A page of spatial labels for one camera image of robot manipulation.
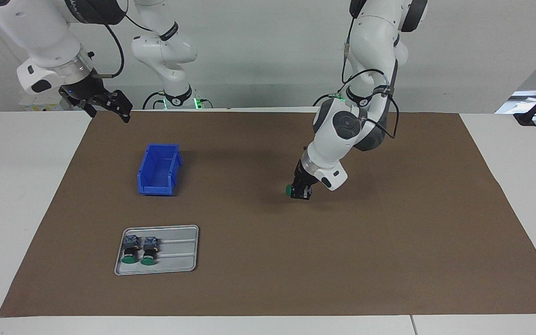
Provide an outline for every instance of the silver metal tray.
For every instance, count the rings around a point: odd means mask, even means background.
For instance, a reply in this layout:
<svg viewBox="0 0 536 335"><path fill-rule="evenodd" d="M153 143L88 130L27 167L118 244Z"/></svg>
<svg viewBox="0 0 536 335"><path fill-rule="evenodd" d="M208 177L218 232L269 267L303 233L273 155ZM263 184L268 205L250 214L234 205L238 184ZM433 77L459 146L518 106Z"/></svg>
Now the silver metal tray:
<svg viewBox="0 0 536 335"><path fill-rule="evenodd" d="M139 275L192 271L195 268L198 255L199 231L200 229L196 225L125 229L119 243L115 274ZM123 257L121 244L126 235L138 236L140 245L145 237L158 238L158 253L154 265L143 265L140 261L134 264L125 264L121 261ZM142 249L138 251L138 260L142 259L143 253Z"/></svg>

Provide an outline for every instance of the brown table mat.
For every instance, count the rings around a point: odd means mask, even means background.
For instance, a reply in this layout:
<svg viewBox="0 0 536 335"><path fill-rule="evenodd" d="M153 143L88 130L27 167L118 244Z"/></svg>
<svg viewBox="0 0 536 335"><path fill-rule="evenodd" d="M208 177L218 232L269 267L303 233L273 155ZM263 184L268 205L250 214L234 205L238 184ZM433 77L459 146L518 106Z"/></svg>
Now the brown table mat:
<svg viewBox="0 0 536 335"><path fill-rule="evenodd" d="M312 119L100 113L0 316L536 313L536 250L458 115L402 114L338 191L292 200ZM176 197L138 194L151 142L181 145ZM189 224L193 272L113 274L123 229Z"/></svg>

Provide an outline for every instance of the blue container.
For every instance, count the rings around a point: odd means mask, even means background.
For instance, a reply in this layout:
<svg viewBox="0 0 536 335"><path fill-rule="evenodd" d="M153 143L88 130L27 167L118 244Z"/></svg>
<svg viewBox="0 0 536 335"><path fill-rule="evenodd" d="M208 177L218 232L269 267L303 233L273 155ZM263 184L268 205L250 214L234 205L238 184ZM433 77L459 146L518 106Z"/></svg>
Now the blue container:
<svg viewBox="0 0 536 335"><path fill-rule="evenodd" d="M180 165L179 144L149 144L138 172L140 193L173 195Z"/></svg>

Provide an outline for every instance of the white table surface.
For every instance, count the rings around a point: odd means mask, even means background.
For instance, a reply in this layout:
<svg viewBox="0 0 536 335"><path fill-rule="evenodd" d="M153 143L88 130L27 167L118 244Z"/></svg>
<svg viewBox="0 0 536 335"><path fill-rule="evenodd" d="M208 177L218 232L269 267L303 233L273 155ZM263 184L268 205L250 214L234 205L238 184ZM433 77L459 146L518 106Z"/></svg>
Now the white table surface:
<svg viewBox="0 0 536 335"><path fill-rule="evenodd" d="M262 108L268 111L283 112ZM536 128L497 114L462 119L536 247ZM0 306L89 121L81 112L0 113ZM414 316L414 322L419 335L536 334L536 315ZM414 334L408 315L0 318L0 334L131 334L140 326L173 334Z"/></svg>

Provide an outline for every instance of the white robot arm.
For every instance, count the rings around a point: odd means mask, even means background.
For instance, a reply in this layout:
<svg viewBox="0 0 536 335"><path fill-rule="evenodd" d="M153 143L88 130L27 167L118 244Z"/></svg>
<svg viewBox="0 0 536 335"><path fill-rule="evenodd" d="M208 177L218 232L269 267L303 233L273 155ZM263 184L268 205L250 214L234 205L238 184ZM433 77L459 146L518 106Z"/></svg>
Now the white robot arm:
<svg viewBox="0 0 536 335"><path fill-rule="evenodd" d="M427 0L352 0L348 60L357 78L347 97L357 106L337 98L325 101L313 121L315 139L301 156L287 194L309 200L311 185L322 182L330 191L347 180L340 163L353 147L373 150L383 141L398 66L408 52L400 32L411 32L423 21Z"/></svg>
<svg viewBox="0 0 536 335"><path fill-rule="evenodd" d="M37 94L60 87L62 97L90 116L96 105L128 123L132 103L122 91L104 88L102 78L113 75L96 72L91 54L68 29L70 22L115 25L123 15L115 0L0 0L0 27L30 57L17 68L23 89Z"/></svg>
<svg viewBox="0 0 536 335"><path fill-rule="evenodd" d="M198 49L170 13L166 0L134 0L143 24L151 33L136 36L132 52L162 81L164 96L175 107L194 108L195 94L179 64L190 63Z"/></svg>

